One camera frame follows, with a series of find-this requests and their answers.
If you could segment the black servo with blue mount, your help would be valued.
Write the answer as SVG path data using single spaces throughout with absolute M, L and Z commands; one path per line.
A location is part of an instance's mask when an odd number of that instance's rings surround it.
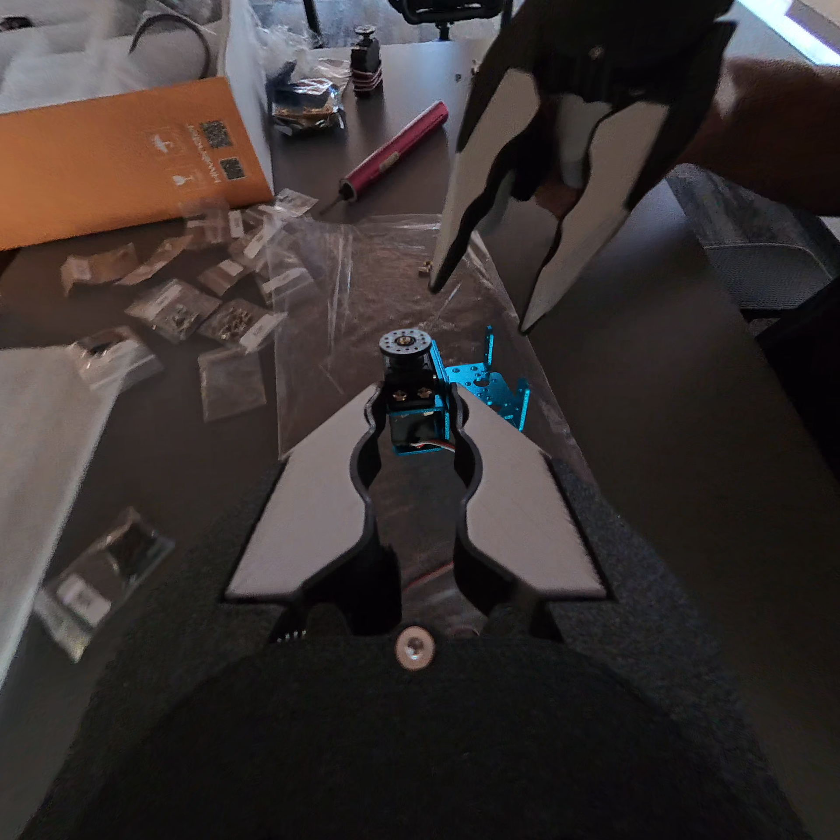
M 384 334 L 379 348 L 394 452 L 454 452 L 449 381 L 435 340 L 419 328 L 401 328 Z

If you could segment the orange cardboard box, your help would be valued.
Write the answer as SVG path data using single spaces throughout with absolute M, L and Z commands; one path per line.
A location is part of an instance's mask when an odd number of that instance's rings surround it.
M 256 17 L 228 3 L 211 77 L 2 113 L 2 250 L 272 196 Z

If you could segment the white foam sheet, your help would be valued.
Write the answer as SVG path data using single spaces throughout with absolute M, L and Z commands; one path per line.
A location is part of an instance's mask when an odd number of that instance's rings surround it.
M 64 347 L 1 352 L 1 681 L 123 373 L 91 389 Z

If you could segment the grey fabric chair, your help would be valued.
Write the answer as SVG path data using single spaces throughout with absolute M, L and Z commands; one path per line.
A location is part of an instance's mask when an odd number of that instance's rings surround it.
M 776 320 L 838 278 L 838 237 L 820 217 L 692 164 L 676 167 L 666 181 L 748 321 Z

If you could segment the person's right hand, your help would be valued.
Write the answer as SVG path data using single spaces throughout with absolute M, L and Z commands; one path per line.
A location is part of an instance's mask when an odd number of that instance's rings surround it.
M 839 215 L 839 69 L 729 58 L 710 110 L 677 160 L 771 201 Z

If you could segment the dark packet of parts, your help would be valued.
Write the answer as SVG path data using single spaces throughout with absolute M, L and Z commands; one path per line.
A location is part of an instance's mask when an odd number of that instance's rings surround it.
M 345 130 L 343 94 L 350 83 L 347 62 L 325 59 L 303 65 L 291 59 L 267 78 L 269 118 L 283 135 Z

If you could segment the blue metal U bracket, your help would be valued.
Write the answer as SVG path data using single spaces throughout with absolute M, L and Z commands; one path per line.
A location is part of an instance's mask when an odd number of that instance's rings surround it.
M 465 388 L 522 433 L 528 416 L 532 389 L 529 381 L 521 377 L 516 389 L 512 390 L 502 375 L 495 371 L 495 338 L 493 327 L 486 326 L 482 361 L 446 366 L 445 379 L 449 384 Z

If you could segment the black office chair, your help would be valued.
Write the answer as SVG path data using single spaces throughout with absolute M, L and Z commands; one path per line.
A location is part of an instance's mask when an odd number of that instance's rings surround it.
M 388 1 L 409 25 L 433 25 L 438 40 L 449 41 L 450 29 L 473 20 L 500 19 L 502 27 L 513 15 L 514 1 Z

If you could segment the red electric screwdriver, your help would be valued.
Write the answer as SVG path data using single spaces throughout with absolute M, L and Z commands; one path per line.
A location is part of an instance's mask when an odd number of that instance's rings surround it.
M 318 215 L 325 215 L 341 203 L 356 203 L 417 146 L 442 128 L 447 120 L 447 105 L 441 100 L 435 101 L 340 179 L 338 194 L 318 210 Z

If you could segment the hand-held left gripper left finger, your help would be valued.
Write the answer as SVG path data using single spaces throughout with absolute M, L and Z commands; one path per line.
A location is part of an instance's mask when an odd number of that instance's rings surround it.
M 358 460 L 376 433 L 380 390 L 364 388 L 290 451 L 227 585 L 228 600 L 296 601 L 371 536 Z

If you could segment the large clear plastic bag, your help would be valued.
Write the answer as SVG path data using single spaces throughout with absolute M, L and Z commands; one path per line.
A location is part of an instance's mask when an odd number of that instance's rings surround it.
M 430 260 L 437 215 L 373 217 L 357 225 L 289 223 L 271 244 L 269 272 L 302 270 L 275 309 L 279 449 L 285 455 L 351 398 L 383 377 L 379 341 L 398 328 L 436 340 L 445 365 L 481 362 L 485 330 L 495 332 L 493 368 L 511 389 L 524 377 L 532 392 L 524 433 L 583 479 L 592 473 L 541 363 L 518 331 L 518 316 L 490 253 L 474 235 L 443 292 L 431 295 L 417 273 Z M 397 456 L 385 430 L 382 468 L 371 487 L 381 541 L 402 576 L 402 615 L 451 637 L 479 634 L 485 617 L 459 592 L 452 560 L 463 484 L 453 456 Z

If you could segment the white foam box insert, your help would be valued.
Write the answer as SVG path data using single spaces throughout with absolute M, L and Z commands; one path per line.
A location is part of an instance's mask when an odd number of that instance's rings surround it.
M 1 111 L 214 75 L 228 2 L 2 1 Z

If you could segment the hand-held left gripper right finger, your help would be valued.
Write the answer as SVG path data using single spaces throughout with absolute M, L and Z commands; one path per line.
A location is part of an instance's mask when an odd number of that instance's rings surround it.
M 550 458 L 453 387 L 455 580 L 469 601 L 604 601 L 607 587 Z

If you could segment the clear bag with black parts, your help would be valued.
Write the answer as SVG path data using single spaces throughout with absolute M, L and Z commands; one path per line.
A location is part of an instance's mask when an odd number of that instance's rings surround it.
M 72 663 L 122 610 L 135 591 L 173 552 L 175 542 L 133 507 L 35 596 L 34 614 Z

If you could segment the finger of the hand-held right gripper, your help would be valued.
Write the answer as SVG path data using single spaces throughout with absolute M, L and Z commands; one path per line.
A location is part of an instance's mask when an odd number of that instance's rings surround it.
M 629 197 L 669 111 L 669 105 L 646 100 L 619 110 L 604 101 L 560 101 L 560 173 L 580 195 L 558 226 L 558 243 L 541 267 L 522 333 L 557 305 L 626 222 Z
M 456 152 L 448 180 L 429 290 L 448 283 L 478 224 L 494 206 L 501 183 L 512 169 L 516 145 L 539 111 L 533 76 L 509 69 L 480 114 L 467 141 Z

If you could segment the pile of small screw bags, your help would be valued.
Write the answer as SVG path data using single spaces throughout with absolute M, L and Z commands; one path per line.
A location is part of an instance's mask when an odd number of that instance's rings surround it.
M 141 262 L 129 243 L 96 255 L 70 255 L 59 278 L 67 296 L 81 287 L 135 288 L 152 281 L 188 251 L 226 249 L 224 259 L 201 270 L 194 281 L 171 278 L 141 292 L 125 315 L 172 344 L 194 336 L 218 345 L 197 358 L 203 419 L 240 416 L 267 404 L 259 352 L 278 330 L 282 315 L 228 293 L 254 276 L 270 301 L 276 287 L 268 276 L 268 245 L 284 223 L 307 215 L 317 200 L 284 189 L 271 202 L 230 208 L 206 199 L 185 210 L 183 232 L 164 238 Z

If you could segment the person's black clothing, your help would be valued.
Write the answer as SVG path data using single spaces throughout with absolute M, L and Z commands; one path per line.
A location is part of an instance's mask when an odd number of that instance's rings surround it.
M 839 477 L 839 279 L 759 334 L 758 344 L 808 434 Z

